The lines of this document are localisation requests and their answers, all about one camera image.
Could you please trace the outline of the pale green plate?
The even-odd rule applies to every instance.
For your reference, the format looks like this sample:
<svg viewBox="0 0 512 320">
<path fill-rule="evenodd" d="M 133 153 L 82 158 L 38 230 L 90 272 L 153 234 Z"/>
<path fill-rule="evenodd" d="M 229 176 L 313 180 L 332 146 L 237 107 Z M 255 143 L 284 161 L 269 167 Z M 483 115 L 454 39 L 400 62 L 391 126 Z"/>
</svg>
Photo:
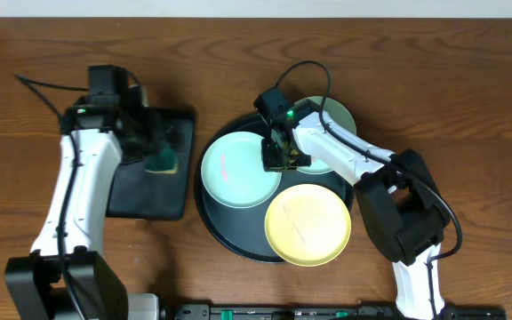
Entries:
<svg viewBox="0 0 512 320">
<path fill-rule="evenodd" d="M 352 133 L 357 133 L 356 122 L 350 112 L 338 101 L 327 98 L 324 104 L 324 110 L 329 116 L 341 127 Z M 297 168 L 298 172 L 306 174 L 325 174 L 332 171 L 327 164 L 312 157 L 310 166 L 302 166 Z"/>
</svg>

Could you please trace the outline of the yellow plate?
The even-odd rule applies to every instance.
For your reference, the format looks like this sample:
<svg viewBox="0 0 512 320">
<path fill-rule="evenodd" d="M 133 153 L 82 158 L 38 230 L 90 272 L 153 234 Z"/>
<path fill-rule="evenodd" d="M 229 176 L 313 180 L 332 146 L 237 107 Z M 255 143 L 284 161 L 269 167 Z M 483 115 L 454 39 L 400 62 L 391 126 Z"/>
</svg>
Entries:
<svg viewBox="0 0 512 320">
<path fill-rule="evenodd" d="M 352 229 L 349 208 L 328 188 L 299 184 L 280 192 L 267 208 L 264 231 L 283 260 L 317 267 L 336 259 Z"/>
</svg>

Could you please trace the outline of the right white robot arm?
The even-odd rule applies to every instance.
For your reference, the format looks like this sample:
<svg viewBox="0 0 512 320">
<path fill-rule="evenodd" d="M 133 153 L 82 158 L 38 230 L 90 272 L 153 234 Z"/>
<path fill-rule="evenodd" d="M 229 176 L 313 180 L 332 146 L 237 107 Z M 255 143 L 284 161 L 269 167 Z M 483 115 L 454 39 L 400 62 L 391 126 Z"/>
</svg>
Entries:
<svg viewBox="0 0 512 320">
<path fill-rule="evenodd" d="M 437 262 L 444 229 L 459 222 L 439 194 L 422 157 L 378 148 L 336 124 L 325 111 L 263 117 L 271 146 L 268 171 L 291 170 L 316 158 L 354 189 L 372 243 L 393 264 L 396 307 L 411 319 L 436 319 L 444 309 Z"/>
</svg>

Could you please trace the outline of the green yellow sponge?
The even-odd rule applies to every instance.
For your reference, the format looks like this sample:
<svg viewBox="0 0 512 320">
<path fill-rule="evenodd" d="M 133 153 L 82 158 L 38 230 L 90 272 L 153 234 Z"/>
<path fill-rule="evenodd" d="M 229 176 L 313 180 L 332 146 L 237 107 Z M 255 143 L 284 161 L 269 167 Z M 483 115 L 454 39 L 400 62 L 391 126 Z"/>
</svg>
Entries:
<svg viewBox="0 0 512 320">
<path fill-rule="evenodd" d="M 178 171 L 178 156 L 171 147 L 164 147 L 145 160 L 144 170 L 154 174 L 174 174 Z"/>
</svg>

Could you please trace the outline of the mint green plate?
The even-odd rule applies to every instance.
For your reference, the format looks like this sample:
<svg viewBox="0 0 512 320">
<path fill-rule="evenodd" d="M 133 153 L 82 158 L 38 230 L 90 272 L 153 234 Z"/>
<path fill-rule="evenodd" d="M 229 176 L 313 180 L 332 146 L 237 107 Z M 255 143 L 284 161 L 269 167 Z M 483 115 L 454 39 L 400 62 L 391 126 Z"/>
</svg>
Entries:
<svg viewBox="0 0 512 320">
<path fill-rule="evenodd" d="M 201 178 L 214 200 L 245 209 L 264 203 L 276 192 L 282 174 L 264 170 L 262 140 L 254 132 L 232 132 L 208 147 L 201 163 Z"/>
</svg>

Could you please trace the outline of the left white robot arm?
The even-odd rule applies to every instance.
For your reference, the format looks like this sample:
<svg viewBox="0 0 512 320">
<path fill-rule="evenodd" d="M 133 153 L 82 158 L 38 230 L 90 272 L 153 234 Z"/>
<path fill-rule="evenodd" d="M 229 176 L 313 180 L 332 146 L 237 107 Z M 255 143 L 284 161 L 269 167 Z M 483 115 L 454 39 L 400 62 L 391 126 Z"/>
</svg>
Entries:
<svg viewBox="0 0 512 320">
<path fill-rule="evenodd" d="M 173 174 L 178 157 L 138 84 L 92 89 L 60 115 L 61 161 L 45 223 L 4 278 L 22 319 L 158 319 L 154 293 L 128 293 L 103 257 L 116 171 Z"/>
</svg>

